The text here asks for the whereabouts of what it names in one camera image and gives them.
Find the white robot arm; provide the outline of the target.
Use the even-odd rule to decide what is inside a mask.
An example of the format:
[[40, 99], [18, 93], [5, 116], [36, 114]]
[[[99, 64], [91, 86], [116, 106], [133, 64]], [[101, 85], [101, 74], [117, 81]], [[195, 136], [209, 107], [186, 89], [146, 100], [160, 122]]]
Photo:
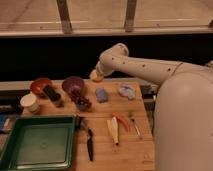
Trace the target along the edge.
[[213, 67], [131, 57], [118, 43], [97, 72], [115, 71], [159, 86], [154, 110], [155, 171], [213, 171]]

